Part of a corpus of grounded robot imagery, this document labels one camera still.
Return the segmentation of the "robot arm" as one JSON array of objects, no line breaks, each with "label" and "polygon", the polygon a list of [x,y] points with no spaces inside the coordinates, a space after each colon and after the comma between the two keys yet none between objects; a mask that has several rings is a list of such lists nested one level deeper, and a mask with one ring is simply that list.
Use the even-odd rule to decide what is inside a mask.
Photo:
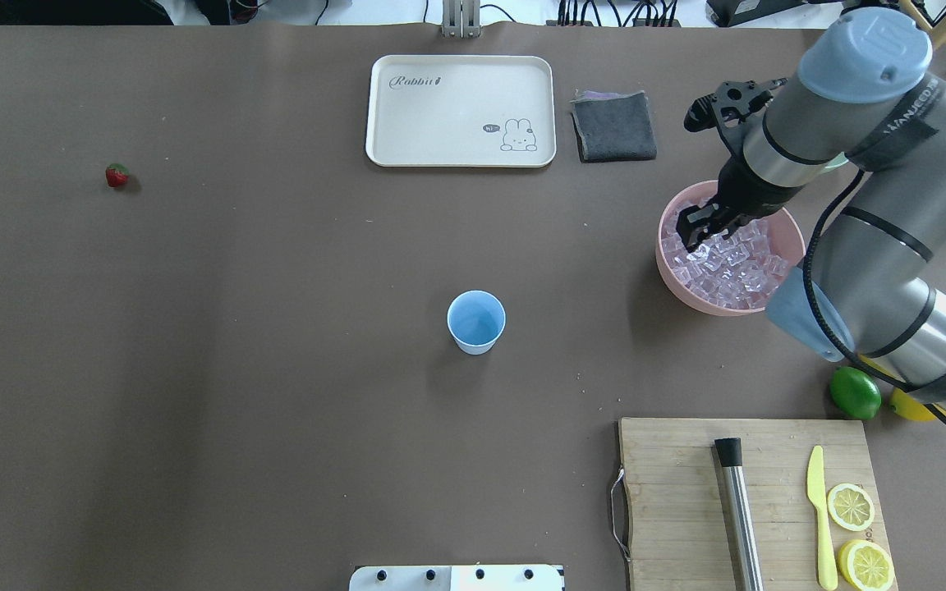
[{"label": "robot arm", "polygon": [[946,242],[946,80],[915,18],[849,1],[777,96],[726,83],[689,131],[717,128],[731,154],[714,197],[679,213],[688,251],[780,213],[843,156],[856,178],[818,218],[803,259],[766,307],[821,355],[871,360],[946,423],[946,295],[921,277]]}]

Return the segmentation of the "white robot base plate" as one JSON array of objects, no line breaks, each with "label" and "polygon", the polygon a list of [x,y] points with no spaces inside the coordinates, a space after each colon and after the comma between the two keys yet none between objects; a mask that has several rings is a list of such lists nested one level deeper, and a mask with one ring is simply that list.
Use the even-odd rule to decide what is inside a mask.
[{"label": "white robot base plate", "polygon": [[350,576],[349,590],[564,590],[562,566],[473,564],[365,566]]}]

